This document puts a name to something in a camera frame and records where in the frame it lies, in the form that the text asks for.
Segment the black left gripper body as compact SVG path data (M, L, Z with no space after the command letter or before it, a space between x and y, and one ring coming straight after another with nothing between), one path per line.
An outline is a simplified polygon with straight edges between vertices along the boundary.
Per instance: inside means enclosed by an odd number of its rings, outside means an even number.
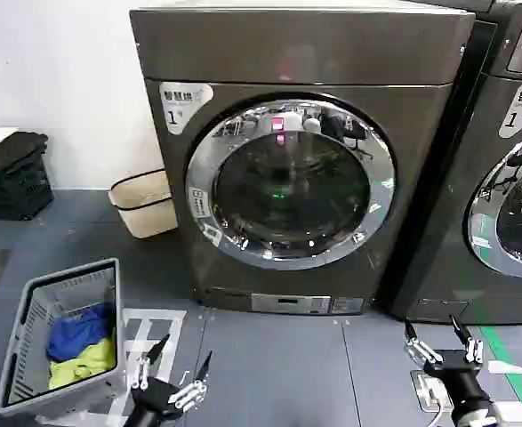
M125 422L125 427L158 427L163 423L180 419L180 410L168 402L180 388L155 377L150 377L148 382L146 390L131 389L134 407Z

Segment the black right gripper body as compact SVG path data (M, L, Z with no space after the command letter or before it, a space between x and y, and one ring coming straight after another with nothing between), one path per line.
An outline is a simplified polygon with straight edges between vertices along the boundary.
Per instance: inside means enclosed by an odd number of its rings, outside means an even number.
M437 350L442 361L426 361L423 371L440 380L454 404L454 413L488 410L491 399L480 387L477 376L482 364L466 360L464 350Z

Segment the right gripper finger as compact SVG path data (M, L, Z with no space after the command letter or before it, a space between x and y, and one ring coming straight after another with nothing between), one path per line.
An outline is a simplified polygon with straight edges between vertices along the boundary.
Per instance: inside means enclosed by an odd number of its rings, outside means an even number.
M456 336L464 346L464 359L467 363L483 363L484 343L476 340L470 330L455 316L449 316Z
M418 337L413 324L409 320L405 321L405 350L418 366L424 366L427 363L442 363L444 361L441 354L434 351Z

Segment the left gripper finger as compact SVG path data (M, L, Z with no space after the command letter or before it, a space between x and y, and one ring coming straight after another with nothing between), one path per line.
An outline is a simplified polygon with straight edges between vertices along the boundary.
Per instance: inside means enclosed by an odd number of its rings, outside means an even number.
M204 363L198 369L195 379L179 391L174 393L168 403L177 410L190 410L196 404L202 402L208 391L208 375L213 352L210 350Z
M167 344L170 335L167 334L159 342L155 343L149 351L142 354L136 362L133 379L131 380L130 387L133 390L140 389L145 391L149 386L149 369L157 361L158 357L162 354L162 351Z

